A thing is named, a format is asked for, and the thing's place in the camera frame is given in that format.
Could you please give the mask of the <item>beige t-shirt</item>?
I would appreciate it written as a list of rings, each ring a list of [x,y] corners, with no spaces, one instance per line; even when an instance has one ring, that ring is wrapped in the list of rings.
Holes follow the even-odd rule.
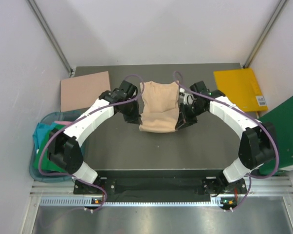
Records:
[[[176,131],[179,118],[179,86],[173,82],[160,84],[154,81],[141,82],[144,108],[139,130],[151,133],[172,133]]]

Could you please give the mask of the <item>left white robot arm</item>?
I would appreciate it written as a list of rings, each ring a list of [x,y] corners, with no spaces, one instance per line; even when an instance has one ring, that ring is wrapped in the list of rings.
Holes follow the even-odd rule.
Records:
[[[90,193],[101,188],[98,173],[83,158],[81,146],[104,121],[117,113],[123,114],[127,123],[140,124],[138,97],[141,93],[132,83],[124,80],[119,88],[104,91],[94,104],[77,120],[64,127],[53,129],[47,143],[47,158],[64,172],[84,181]]]

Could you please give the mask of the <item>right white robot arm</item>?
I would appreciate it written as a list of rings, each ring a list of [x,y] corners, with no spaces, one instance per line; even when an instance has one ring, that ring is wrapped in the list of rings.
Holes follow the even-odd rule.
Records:
[[[183,102],[180,104],[177,129],[195,124],[199,115],[209,112],[221,119],[240,139],[237,159],[217,176],[218,188],[222,192],[231,192],[237,181],[272,160],[275,161],[275,167],[266,177],[277,172],[279,151],[272,123],[254,119],[232,103],[222,91],[210,91],[202,81],[190,88],[181,84],[178,87]]]

